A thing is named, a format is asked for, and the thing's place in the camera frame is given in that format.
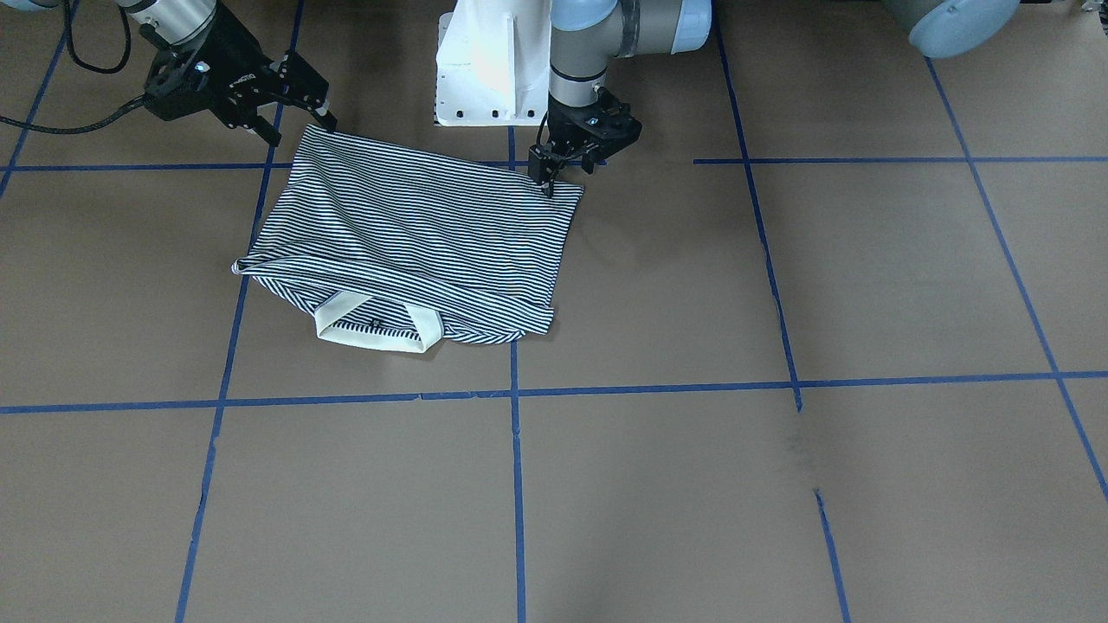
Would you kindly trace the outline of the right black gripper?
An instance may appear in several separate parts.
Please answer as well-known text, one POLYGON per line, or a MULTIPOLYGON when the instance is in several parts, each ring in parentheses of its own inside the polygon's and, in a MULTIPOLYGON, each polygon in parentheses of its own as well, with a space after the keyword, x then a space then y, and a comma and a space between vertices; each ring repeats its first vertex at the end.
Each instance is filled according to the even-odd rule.
POLYGON ((144 83, 144 106, 154 118, 211 111, 225 126, 280 146, 280 131, 258 112, 273 102, 265 88, 273 69, 285 106, 308 111, 326 132, 337 129, 329 82, 296 50, 270 68, 260 43, 225 4, 143 4, 141 35, 157 50, 144 83))

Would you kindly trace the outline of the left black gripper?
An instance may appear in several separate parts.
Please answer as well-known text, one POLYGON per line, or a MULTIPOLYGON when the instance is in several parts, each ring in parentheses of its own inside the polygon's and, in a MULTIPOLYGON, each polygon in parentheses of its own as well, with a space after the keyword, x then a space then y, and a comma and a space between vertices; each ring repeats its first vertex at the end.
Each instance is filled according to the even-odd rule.
POLYGON ((548 135, 541 145, 529 149, 527 163, 529 178, 548 200, 563 166, 578 162, 582 167, 594 167, 642 137, 642 122, 633 118, 629 104, 605 86, 594 95, 595 102, 587 106, 570 106, 548 98, 548 135))

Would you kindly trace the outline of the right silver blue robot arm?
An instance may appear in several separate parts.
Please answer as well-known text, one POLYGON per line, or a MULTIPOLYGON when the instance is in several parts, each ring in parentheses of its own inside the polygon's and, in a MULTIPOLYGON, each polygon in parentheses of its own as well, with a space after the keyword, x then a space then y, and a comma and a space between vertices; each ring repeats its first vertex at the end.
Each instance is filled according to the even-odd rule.
POLYGON ((75 67, 94 74, 117 74, 126 67, 133 48, 132 23, 138 25, 138 35, 157 50, 143 93, 107 118, 68 129, 3 118, 7 125, 27 132, 80 135, 107 127, 138 109, 163 121, 209 112, 222 125, 243 129, 276 147, 280 145, 280 131, 261 118, 260 110, 281 104, 308 112, 326 131, 337 129, 338 120, 329 108, 328 81, 293 48, 280 59, 266 55, 256 35, 222 1, 119 1, 124 48, 115 67, 95 67, 78 55, 71 1, 7 4, 25 12, 61 8, 61 42, 68 57, 75 67))

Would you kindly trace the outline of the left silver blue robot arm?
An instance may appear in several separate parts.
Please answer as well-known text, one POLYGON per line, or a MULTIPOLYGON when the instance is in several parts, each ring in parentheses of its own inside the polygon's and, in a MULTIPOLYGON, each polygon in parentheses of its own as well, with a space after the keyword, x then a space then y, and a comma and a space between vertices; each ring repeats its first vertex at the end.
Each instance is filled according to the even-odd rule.
MULTIPOLYGON (((1016 1, 886 1, 884 10, 922 55, 945 59, 982 45, 1009 23, 1016 1)), ((553 197, 562 170, 592 173, 642 136, 629 104, 606 86, 614 59, 676 55, 705 44, 710 1, 554 1, 548 106, 529 150, 529 178, 553 197)))

